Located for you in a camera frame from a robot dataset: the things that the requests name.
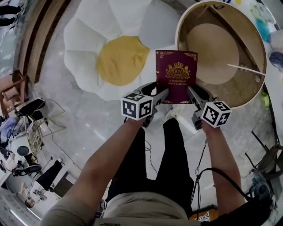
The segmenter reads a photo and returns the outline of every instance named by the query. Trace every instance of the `hand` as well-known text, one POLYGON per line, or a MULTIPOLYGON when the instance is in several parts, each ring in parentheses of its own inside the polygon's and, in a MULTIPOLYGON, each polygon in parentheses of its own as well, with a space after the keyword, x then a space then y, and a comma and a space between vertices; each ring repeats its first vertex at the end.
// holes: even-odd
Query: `hand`
POLYGON ((140 127, 142 127, 142 125, 145 122, 145 120, 146 120, 146 117, 141 119, 141 120, 138 120, 138 121, 129 118, 129 119, 127 119, 127 123, 130 123, 131 125, 137 126, 137 127, 140 128, 140 127))
POLYGON ((205 132, 206 135, 220 131, 220 128, 213 128, 211 125, 209 125, 204 120, 202 120, 202 122, 203 122, 202 128, 203 128, 203 131, 205 132))

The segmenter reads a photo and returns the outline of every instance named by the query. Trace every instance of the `beige shirt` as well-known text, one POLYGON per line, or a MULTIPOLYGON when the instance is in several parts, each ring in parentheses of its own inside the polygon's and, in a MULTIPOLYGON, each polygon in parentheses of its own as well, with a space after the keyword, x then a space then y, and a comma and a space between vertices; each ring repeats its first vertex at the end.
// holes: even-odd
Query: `beige shirt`
POLYGON ((95 213, 84 202, 63 197, 42 219, 41 226, 200 226, 187 219, 184 209, 165 196, 152 192, 121 194, 108 204, 104 218, 93 220, 95 213))

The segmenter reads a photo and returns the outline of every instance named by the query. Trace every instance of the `white rod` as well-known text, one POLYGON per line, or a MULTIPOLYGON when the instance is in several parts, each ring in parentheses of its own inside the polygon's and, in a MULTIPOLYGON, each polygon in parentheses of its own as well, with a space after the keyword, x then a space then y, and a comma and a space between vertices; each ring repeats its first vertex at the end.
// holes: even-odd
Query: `white rod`
POLYGON ((255 70, 252 70, 250 68, 245 68, 245 67, 240 67, 240 66, 236 66, 236 65, 231 65, 231 64, 228 64, 228 66, 231 66, 231 67, 234 67, 234 68, 240 68, 240 69, 244 69, 244 70, 247 70, 247 71, 250 71, 250 72, 254 72, 256 74, 260 74, 260 75, 264 75, 264 73, 261 73, 261 72, 258 72, 258 71, 255 71, 255 70))

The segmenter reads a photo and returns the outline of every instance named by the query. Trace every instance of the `book cover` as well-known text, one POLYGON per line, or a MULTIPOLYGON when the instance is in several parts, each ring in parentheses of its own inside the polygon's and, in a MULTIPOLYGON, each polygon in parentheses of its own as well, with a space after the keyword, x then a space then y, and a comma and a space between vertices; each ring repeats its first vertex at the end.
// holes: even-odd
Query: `book cover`
POLYGON ((157 50, 157 92, 169 88, 163 103, 191 104, 187 87, 195 84, 198 54, 189 51, 157 50))

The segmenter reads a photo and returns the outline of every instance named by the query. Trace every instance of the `white sneaker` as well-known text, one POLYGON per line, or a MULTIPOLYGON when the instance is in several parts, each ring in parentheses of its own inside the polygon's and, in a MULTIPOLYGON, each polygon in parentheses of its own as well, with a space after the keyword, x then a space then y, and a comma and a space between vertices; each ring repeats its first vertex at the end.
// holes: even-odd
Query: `white sneaker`
POLYGON ((184 104, 174 104, 172 106, 172 109, 170 111, 168 111, 168 113, 165 116, 165 120, 169 120, 171 118, 177 118, 182 111, 185 109, 185 105, 184 104))

